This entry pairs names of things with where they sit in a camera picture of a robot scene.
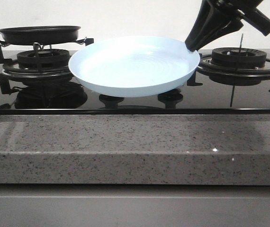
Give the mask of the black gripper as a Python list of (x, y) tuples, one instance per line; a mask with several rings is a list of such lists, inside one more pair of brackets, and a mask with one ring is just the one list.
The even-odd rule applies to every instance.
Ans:
[[(270, 19), (257, 7), (261, 0), (218, 0), (218, 6), (230, 9), (233, 13), (244, 19), (264, 36), (270, 34)], [(236, 32), (243, 27), (240, 19), (228, 20), (223, 23), (223, 13), (216, 7), (213, 0), (203, 0), (197, 19), (185, 40), (190, 51), (197, 51), (212, 41)]]

